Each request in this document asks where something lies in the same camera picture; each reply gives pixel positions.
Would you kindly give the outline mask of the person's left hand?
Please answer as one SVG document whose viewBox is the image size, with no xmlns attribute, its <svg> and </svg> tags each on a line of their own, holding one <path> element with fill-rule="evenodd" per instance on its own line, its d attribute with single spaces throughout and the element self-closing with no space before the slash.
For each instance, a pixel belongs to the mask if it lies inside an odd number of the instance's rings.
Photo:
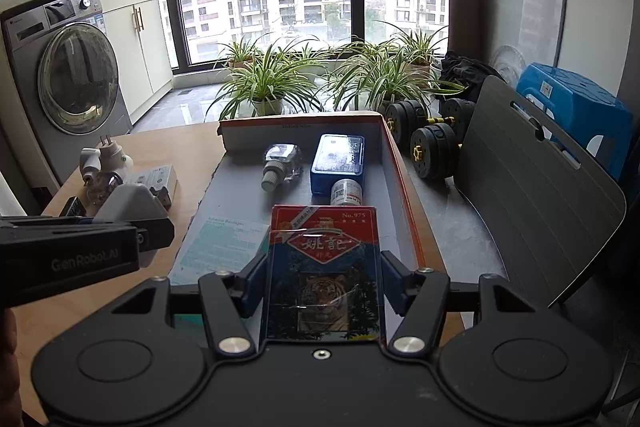
<svg viewBox="0 0 640 427">
<path fill-rule="evenodd" d="M 0 416 L 1 425 L 14 427 L 23 425 L 20 397 L 20 370 L 15 354 L 17 326 L 10 309 L 1 312 L 1 371 L 0 371 Z"/>
</svg>

